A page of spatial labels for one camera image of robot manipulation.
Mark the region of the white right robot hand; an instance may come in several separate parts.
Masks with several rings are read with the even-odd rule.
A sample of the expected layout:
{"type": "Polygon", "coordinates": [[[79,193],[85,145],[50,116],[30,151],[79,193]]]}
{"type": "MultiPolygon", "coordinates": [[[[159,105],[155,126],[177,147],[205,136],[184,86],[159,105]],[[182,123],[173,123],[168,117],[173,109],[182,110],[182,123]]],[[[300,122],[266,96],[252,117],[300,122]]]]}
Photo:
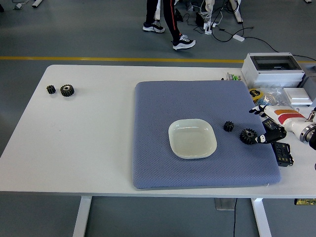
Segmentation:
{"type": "Polygon", "coordinates": [[[270,118],[273,122],[282,126],[286,132],[294,133],[298,140],[306,142],[311,148],[316,149],[316,123],[313,122],[316,115],[315,108],[308,118],[288,106],[259,105],[249,112],[270,118]]]}

